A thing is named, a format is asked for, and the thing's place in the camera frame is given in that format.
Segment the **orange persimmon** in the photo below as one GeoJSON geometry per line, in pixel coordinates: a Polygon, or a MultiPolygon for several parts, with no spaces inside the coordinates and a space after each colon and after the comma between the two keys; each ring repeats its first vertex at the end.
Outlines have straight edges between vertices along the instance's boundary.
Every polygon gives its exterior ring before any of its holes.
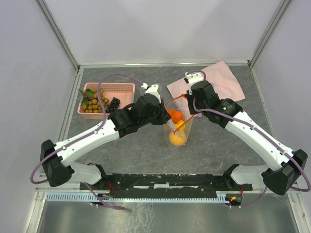
{"type": "Polygon", "coordinates": [[[178,123],[180,120],[183,119],[183,114],[182,112],[175,110],[175,109],[168,109],[167,112],[171,116],[171,119],[173,123],[178,123]]]}

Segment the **yellow orange fruit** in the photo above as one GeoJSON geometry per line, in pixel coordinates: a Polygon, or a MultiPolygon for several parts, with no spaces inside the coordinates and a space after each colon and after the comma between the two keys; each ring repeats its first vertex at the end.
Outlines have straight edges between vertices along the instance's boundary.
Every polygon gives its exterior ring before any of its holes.
{"type": "Polygon", "coordinates": [[[186,128],[186,124],[183,120],[179,120],[178,122],[174,123],[174,126],[176,127],[178,131],[185,130],[186,128]]]}

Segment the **clear zip top bag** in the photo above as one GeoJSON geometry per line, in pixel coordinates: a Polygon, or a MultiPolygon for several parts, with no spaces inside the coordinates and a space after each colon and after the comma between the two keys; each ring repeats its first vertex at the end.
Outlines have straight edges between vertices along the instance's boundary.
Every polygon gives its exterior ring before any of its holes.
{"type": "Polygon", "coordinates": [[[190,114],[184,94],[168,101],[165,106],[171,120],[164,126],[164,137],[169,149],[175,150],[186,144],[195,115],[190,114]]]}

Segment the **yellow peach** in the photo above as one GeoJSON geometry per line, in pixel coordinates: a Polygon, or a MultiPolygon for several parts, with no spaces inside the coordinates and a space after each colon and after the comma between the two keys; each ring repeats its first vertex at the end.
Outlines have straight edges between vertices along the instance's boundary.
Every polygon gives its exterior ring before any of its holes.
{"type": "Polygon", "coordinates": [[[181,146],[187,141],[187,136],[184,131],[170,132],[169,141],[175,146],[181,146]]]}

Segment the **brown longan bunch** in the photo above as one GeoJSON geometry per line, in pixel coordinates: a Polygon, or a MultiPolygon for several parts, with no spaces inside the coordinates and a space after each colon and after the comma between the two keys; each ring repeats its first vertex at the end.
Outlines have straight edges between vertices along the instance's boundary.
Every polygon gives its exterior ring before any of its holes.
{"type": "Polygon", "coordinates": [[[97,95],[96,90],[86,89],[78,90],[82,95],[82,100],[78,112],[80,113],[103,113],[103,109],[109,103],[109,99],[106,98],[103,93],[104,91],[100,89],[99,95],[97,95]]]}

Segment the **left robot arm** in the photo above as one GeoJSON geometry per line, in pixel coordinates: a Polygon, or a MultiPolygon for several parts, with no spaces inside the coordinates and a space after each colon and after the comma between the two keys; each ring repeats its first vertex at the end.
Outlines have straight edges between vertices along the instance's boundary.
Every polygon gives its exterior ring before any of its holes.
{"type": "Polygon", "coordinates": [[[51,187],[67,182],[80,182],[103,189],[107,175],[101,165],[84,165],[77,159],[91,150],[111,141],[118,140],[147,125],[164,125],[171,119],[163,100],[145,94],[135,102],[111,113],[100,124],[65,141],[53,143],[46,140],[41,144],[40,160],[51,187]]]}

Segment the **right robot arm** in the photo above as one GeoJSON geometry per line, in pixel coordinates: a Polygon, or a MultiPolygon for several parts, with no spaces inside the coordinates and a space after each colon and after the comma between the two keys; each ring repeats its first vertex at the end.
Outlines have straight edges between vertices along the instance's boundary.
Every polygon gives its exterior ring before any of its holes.
{"type": "Polygon", "coordinates": [[[192,115],[201,113],[210,122],[234,134],[265,162],[263,166],[234,165],[223,177],[223,184],[234,190],[240,184],[265,185],[278,195],[289,189],[309,192],[311,183],[304,172],[308,155],[285,146],[263,130],[232,99],[220,99],[212,85],[203,78],[185,78],[186,98],[192,115]]]}

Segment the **purple cloth underneath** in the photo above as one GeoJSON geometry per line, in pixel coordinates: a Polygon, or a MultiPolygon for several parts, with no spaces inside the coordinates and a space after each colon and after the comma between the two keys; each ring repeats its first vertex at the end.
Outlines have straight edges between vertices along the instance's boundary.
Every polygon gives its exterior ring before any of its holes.
{"type": "Polygon", "coordinates": [[[201,117],[202,117],[202,114],[201,114],[201,113],[195,114],[194,117],[199,117],[199,118],[201,118],[201,117]]]}

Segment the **pink cloth with lettering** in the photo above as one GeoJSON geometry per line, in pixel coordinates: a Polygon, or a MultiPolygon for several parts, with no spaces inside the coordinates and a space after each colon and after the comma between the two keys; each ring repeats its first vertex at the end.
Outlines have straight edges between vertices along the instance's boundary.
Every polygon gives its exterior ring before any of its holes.
{"type": "MultiPolygon", "coordinates": [[[[202,71],[206,74],[206,80],[212,84],[220,99],[229,98],[234,101],[245,99],[244,92],[238,80],[224,61],[208,66],[202,69],[202,71]]],[[[180,79],[167,85],[167,89],[171,96],[176,98],[181,94],[185,94],[188,85],[183,79],[180,79]]]]}

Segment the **black grape bunch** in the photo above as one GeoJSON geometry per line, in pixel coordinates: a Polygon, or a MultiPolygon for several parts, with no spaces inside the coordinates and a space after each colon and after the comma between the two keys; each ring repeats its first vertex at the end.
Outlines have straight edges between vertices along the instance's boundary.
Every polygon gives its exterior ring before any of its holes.
{"type": "Polygon", "coordinates": [[[113,97],[112,101],[106,106],[106,113],[111,114],[119,109],[121,101],[113,97]]]}

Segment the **pink plastic basket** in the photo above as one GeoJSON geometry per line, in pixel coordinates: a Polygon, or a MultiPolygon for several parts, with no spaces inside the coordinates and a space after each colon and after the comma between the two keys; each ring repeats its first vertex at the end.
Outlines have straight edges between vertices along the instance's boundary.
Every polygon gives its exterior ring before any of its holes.
{"type": "MultiPolygon", "coordinates": [[[[113,97],[121,101],[120,108],[133,103],[135,87],[134,83],[101,83],[100,85],[100,89],[104,91],[103,94],[109,101],[111,101],[113,97]]],[[[78,105],[77,112],[85,119],[103,120],[104,116],[103,113],[85,113],[81,107],[81,103],[78,105]]]]}

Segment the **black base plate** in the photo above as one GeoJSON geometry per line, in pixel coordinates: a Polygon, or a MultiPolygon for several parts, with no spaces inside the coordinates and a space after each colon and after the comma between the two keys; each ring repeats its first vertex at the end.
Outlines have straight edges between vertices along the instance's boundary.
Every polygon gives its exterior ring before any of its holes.
{"type": "Polygon", "coordinates": [[[221,175],[205,174],[120,174],[106,175],[93,191],[107,191],[119,199],[194,199],[215,198],[217,192],[243,193],[252,191],[251,184],[237,184],[230,177],[232,165],[221,175]]]}

